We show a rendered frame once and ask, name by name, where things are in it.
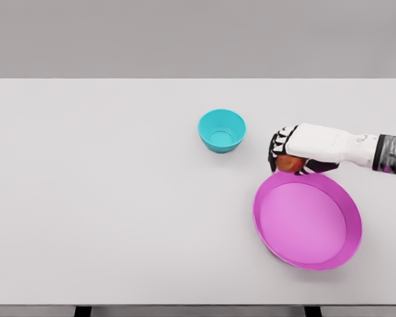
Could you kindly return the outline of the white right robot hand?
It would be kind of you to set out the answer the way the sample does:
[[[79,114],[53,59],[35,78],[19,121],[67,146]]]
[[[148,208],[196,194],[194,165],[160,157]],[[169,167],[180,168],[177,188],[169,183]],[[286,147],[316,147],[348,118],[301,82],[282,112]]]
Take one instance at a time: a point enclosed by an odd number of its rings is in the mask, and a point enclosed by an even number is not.
[[[332,127],[301,123],[278,130],[269,144],[268,162],[271,171],[279,169],[279,157],[290,155],[305,159],[295,175],[324,173],[345,161],[350,133]]]

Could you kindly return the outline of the red apple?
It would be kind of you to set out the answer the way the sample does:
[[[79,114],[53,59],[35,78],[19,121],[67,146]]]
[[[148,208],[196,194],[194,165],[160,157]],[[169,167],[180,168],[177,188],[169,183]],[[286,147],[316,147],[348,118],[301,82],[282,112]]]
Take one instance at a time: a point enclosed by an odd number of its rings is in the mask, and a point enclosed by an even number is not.
[[[307,159],[292,155],[279,155],[276,159],[277,169],[281,172],[297,173],[306,164]]]

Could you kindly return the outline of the pink plate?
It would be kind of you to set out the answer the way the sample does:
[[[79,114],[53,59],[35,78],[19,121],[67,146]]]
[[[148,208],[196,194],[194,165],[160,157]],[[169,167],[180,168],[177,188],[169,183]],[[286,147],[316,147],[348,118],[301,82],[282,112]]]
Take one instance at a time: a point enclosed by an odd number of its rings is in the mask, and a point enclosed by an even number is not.
[[[322,174],[277,172],[268,177],[255,193],[253,220],[276,257],[310,271],[346,264],[362,241],[362,218],[354,200]]]

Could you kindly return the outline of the blue bowl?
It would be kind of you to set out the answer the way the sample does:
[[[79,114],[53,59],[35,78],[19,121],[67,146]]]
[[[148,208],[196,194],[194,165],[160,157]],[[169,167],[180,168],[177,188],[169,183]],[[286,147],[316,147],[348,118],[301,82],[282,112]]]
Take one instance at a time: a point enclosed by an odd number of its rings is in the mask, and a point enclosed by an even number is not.
[[[233,151],[243,141],[247,132],[244,119],[228,109],[207,112],[200,118],[197,128],[205,146],[218,154]]]

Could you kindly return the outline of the white table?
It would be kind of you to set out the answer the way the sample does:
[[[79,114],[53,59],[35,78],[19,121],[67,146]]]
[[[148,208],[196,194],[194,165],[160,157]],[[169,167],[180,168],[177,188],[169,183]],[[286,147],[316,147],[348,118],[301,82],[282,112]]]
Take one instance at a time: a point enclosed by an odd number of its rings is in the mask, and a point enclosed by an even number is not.
[[[215,109],[247,126],[228,153]],[[302,122],[396,135],[396,79],[0,79],[0,306],[396,305],[396,176],[331,173],[363,220],[347,264],[262,243],[269,141]]]

